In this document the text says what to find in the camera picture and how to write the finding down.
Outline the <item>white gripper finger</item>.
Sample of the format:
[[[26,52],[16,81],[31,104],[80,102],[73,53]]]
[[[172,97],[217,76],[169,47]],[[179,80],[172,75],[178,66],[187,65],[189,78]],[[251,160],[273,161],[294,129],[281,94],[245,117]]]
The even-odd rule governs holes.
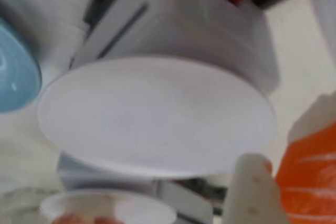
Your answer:
[[[223,223],[289,223],[271,163],[259,154],[242,155],[235,167],[223,204]]]

